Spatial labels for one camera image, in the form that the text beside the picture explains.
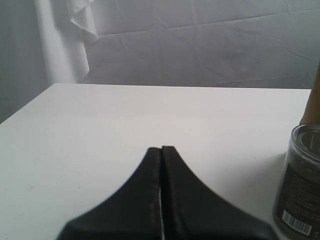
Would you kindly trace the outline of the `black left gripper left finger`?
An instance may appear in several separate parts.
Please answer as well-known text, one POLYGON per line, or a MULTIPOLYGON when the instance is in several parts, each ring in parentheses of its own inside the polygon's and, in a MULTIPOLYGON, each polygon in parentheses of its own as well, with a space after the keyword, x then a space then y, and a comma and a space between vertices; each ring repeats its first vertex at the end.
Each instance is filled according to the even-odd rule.
POLYGON ((108 199, 66 223, 59 240, 160 240, 161 151, 150 147, 108 199))

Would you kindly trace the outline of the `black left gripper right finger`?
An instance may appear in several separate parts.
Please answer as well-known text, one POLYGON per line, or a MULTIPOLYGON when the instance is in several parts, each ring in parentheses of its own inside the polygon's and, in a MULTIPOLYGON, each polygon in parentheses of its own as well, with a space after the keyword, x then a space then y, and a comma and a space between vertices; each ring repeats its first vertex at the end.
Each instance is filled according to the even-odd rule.
POLYGON ((166 240, 275 240, 266 222, 207 187, 173 146, 161 149, 160 202, 166 240))

